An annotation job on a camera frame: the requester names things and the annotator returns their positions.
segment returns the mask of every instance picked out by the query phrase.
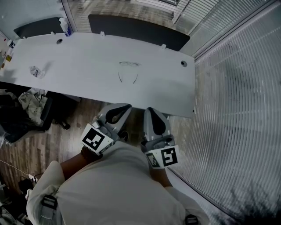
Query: black pad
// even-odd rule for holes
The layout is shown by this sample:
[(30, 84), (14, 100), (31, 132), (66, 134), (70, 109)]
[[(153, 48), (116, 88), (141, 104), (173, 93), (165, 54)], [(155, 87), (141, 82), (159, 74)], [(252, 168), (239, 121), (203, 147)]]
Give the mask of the black pad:
[(131, 107), (132, 105), (128, 104), (123, 107), (109, 110), (105, 116), (106, 123), (110, 123), (110, 124), (117, 123), (120, 120), (120, 118), (124, 115), (124, 113)]
[(63, 33), (59, 18), (53, 17), (49, 19), (39, 20), (33, 23), (26, 24), (24, 26), (14, 29), (14, 32), (20, 37), (33, 37), (44, 34)]
[(151, 107), (148, 107), (148, 110), (151, 114), (151, 120), (152, 120), (152, 126), (153, 126), (153, 132), (156, 135), (162, 135), (165, 133), (166, 125), (163, 122), (163, 120), (154, 112), (154, 109)]
[(167, 48), (179, 51), (190, 39), (176, 30), (158, 24), (112, 15), (89, 15), (93, 33), (115, 35), (146, 41), (152, 44), (165, 44)]

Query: white desk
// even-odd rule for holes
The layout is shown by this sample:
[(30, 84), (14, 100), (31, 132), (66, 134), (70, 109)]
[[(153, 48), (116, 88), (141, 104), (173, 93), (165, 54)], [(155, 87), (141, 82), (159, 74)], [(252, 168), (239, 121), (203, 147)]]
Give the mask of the white desk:
[[(121, 66), (120, 62), (140, 65)], [(42, 80), (30, 74), (32, 65), (46, 71)], [(19, 40), (12, 61), (6, 61), (0, 70), (0, 81), (193, 116), (194, 58), (123, 37), (74, 33), (71, 37), (56, 34)]]

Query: person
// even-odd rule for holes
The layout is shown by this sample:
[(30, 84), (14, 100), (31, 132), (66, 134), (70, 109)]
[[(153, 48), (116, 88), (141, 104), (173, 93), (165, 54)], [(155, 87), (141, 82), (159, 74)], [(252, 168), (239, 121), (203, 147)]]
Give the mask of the person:
[(139, 148), (117, 141), (103, 157), (86, 147), (53, 161), (32, 192), (27, 214), (34, 225), (209, 224), (202, 208), (176, 190), (165, 169), (152, 169)]

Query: bottle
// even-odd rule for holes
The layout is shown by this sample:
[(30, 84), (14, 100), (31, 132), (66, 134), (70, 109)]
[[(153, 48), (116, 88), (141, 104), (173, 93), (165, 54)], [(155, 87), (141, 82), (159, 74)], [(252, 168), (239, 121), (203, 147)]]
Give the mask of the bottle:
[(7, 60), (8, 62), (10, 62), (10, 61), (12, 60), (12, 57), (11, 57), (10, 55), (7, 55), (7, 56), (6, 56), (6, 60)]
[(30, 66), (29, 67), (29, 70), (30, 70), (30, 73), (39, 78), (39, 79), (42, 79), (44, 76), (45, 76), (45, 72), (44, 71), (41, 71), (38, 67), (36, 66)]
[(65, 36), (70, 36), (72, 34), (72, 30), (70, 28), (70, 26), (67, 23), (67, 20), (65, 18), (60, 18), (60, 22), (61, 22), (61, 28), (63, 30), (63, 32), (65, 33)]

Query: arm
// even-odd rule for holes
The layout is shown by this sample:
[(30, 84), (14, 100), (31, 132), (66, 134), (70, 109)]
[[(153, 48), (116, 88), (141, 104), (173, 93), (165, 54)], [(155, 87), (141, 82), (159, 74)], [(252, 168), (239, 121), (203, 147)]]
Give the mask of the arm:
[(101, 158), (102, 155), (97, 156), (93, 152), (90, 152), (86, 147), (83, 147), (81, 153), (61, 163), (61, 168), (65, 180), (69, 179), (72, 175), (84, 168), (86, 165)]
[(44, 196), (55, 196), (59, 187), (68, 178), (101, 157), (102, 155), (92, 155), (83, 147), (81, 153), (61, 164), (56, 161), (51, 162), (28, 197), (26, 211), (30, 221), (33, 224), (40, 224), (41, 201)]
[(151, 178), (159, 182), (164, 188), (172, 187), (165, 169), (153, 169), (151, 165), (149, 165), (149, 171)]

